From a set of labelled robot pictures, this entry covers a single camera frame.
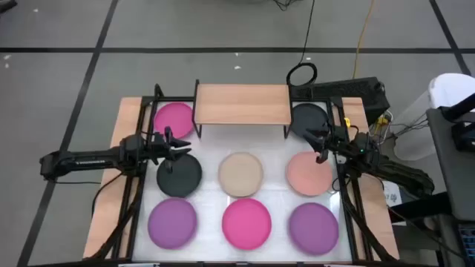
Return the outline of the dark keyboard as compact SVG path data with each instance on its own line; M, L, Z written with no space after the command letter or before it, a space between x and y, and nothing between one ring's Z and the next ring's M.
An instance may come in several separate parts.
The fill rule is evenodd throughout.
M475 224L458 224L458 232L468 262L475 267Z

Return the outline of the salmon round plate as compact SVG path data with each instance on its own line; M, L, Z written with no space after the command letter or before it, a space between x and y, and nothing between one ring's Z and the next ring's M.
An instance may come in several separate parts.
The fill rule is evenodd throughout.
M333 181L328 162L317 163L315 152L300 152L286 166L286 180L299 194L314 197L326 192Z

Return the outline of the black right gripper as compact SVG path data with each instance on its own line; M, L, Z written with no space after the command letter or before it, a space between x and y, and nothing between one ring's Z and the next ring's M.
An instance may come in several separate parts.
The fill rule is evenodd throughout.
M324 143L324 147L316 151L318 153L316 157L317 163L326 162L330 151L341 156L349 155L349 139L346 126L331 125L329 126L329 131L307 128L304 139L308 143Z

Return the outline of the white trash bin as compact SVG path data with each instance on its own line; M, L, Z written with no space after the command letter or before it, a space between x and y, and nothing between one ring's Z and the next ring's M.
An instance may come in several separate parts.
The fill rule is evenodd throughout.
M435 153L426 110L449 107L475 93L475 78L461 73L444 73L433 78L426 91L393 121L393 153L404 161L416 161Z

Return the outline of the beige round plate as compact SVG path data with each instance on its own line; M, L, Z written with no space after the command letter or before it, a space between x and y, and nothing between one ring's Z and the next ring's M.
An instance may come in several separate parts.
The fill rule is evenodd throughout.
M220 187L231 197L249 197L263 182L263 166L253 154L236 152L228 155L218 168Z

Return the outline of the purple round plate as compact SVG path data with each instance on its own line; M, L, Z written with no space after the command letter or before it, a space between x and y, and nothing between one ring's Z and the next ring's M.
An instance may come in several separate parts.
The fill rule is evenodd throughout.
M327 254L336 246L339 238L338 221L325 206L306 202L290 214L288 233L300 251L319 256Z
M157 204L148 218L148 235L160 248L179 249L197 230L197 213L190 202L169 198Z

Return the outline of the pink round plate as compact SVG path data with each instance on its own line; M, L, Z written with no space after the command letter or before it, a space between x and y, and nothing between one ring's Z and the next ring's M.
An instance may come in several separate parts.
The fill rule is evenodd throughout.
M267 241L272 230L272 220L264 204L245 198L235 200L226 208L221 228L232 246L250 251Z
M193 131L191 120L192 109L183 102L171 102L158 109L154 116L154 130L165 133L170 127L173 136L177 139L188 136Z

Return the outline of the white table mat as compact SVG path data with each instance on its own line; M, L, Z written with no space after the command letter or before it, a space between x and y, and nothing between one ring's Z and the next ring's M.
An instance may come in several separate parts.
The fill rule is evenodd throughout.
M156 246L148 235L148 217L153 208L166 199L156 181L157 166L147 167L140 207L140 216L134 241L132 259L135 262L253 262L253 263L348 263L351 251L341 198L338 193L326 191L316 197L305 197L295 192L286 181L286 166L291 158L311 146L293 133L284 135L280 125L205 125L202 135L187 137L191 155L203 169L203 178L188 201L197 212L197 232L181 249ZM223 212L233 202L218 182L221 161L234 152L249 152L263 166L263 183L254 198L268 209L272 230L268 240L253 251L243 251L229 244L223 235ZM338 244L320 256L299 251L288 235L288 219L292 210L305 202L326 206L338 220Z

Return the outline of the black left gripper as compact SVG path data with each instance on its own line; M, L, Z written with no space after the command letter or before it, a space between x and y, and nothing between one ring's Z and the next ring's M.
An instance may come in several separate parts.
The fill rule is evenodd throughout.
M147 156L153 163L158 163L158 159L164 158L167 172L172 172L173 162L176 162L191 151L190 148L182 147L189 146L190 144L190 142L175 138L172 129L166 126L165 133L153 133L152 140L147 144Z

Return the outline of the black round plate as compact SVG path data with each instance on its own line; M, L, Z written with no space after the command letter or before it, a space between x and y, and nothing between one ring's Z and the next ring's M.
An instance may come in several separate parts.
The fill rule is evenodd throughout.
M308 130L329 131L329 119L326 111L311 103L302 103L292 109L291 132L304 138Z
M199 161L186 154L175 162L164 160L157 169L157 185L170 197L186 198L198 187L203 176Z

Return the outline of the wooden shelf with black legs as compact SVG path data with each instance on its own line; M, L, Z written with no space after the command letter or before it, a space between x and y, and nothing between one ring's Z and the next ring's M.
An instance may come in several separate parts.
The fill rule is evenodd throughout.
M288 137L291 90L288 85L206 84L197 79L191 120L198 136L204 125L281 125Z

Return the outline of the dark grey cart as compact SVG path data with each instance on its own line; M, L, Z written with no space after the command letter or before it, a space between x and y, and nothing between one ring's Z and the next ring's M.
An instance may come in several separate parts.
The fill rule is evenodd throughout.
M475 221L475 93L426 115L452 213Z

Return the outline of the white paper label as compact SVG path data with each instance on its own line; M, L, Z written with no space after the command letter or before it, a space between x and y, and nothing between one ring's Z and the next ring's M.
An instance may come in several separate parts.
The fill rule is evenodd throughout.
M402 204L401 193L397 184L389 181L383 181L383 186L387 205L393 207L394 205Z

